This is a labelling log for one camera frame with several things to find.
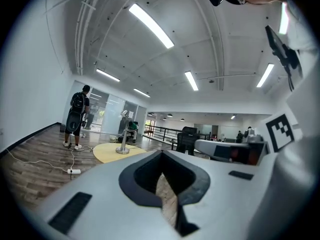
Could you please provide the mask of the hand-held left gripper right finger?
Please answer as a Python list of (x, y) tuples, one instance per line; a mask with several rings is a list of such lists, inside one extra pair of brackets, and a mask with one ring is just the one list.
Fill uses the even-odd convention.
[(258, 166), (161, 153), (162, 173), (177, 197), (175, 228), (163, 218), (163, 240), (245, 240), (267, 190), (275, 154)]

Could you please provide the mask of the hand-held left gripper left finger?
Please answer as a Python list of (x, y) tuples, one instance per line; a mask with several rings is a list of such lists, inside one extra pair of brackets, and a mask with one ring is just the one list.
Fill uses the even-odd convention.
[[(119, 176), (129, 165), (152, 152), (100, 164), (48, 196), (33, 214), (37, 229), (50, 240), (179, 240), (159, 207), (136, 205), (121, 190)], [(65, 234), (50, 220), (78, 192), (91, 199)]]

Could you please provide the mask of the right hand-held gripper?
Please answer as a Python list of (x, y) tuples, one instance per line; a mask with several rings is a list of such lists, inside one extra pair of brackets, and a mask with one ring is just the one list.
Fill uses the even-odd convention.
[(257, 127), (244, 132), (242, 143), (196, 140), (194, 147), (210, 160), (258, 166), (269, 154), (281, 151), (297, 137), (289, 114), (281, 111), (261, 120)]

